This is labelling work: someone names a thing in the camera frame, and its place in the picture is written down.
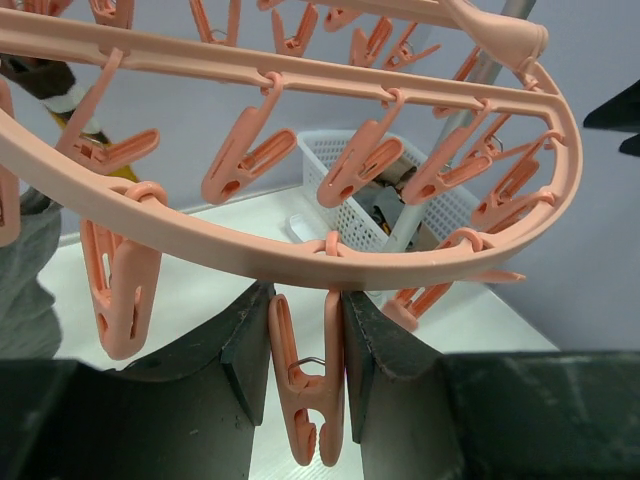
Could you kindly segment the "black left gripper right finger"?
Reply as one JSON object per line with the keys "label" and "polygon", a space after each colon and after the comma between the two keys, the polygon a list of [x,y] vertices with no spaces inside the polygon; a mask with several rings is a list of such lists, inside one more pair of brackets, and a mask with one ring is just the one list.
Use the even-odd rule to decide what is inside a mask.
{"label": "black left gripper right finger", "polygon": [[341,299],[368,479],[635,479],[632,351],[444,354],[361,292]]}

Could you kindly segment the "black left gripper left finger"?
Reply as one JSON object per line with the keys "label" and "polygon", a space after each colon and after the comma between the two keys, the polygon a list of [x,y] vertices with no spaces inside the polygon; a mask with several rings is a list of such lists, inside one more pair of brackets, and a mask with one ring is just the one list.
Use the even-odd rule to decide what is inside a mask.
{"label": "black left gripper left finger", "polygon": [[122,370],[74,360],[1,365],[5,479],[245,479],[263,419],[274,288]]}

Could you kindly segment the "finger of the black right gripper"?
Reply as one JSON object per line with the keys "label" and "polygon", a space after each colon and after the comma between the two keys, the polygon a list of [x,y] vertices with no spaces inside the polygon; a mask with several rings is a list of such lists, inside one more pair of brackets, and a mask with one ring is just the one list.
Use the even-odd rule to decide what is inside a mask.
{"label": "finger of the black right gripper", "polygon": [[639,132],[639,85],[634,84],[591,111],[583,127],[627,133]]}
{"label": "finger of the black right gripper", "polygon": [[619,146],[619,152],[629,156],[640,156],[640,134],[624,140]]}

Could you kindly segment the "grey sock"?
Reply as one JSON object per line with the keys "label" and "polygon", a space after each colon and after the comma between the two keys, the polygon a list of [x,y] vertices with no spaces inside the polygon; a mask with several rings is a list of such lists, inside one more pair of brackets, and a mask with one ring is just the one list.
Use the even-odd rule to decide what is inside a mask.
{"label": "grey sock", "polygon": [[34,188],[20,197],[21,230],[1,249],[1,357],[51,359],[62,333],[55,297],[38,275],[55,253],[61,205]]}
{"label": "grey sock", "polygon": [[389,183],[372,182],[369,214],[372,219],[386,232],[396,224],[404,202],[399,191]]}

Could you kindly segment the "mustard brown striped sock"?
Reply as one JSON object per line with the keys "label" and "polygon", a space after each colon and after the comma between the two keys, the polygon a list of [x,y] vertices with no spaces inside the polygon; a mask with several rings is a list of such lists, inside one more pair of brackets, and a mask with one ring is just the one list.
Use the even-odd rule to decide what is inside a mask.
{"label": "mustard brown striped sock", "polygon": [[[44,105],[61,129],[65,129],[86,91],[81,88],[67,63],[3,53],[1,74],[15,82]],[[100,175],[135,181],[130,164],[151,153],[159,144],[159,133],[148,129],[125,139],[111,142],[94,117],[89,117],[63,154]]]}

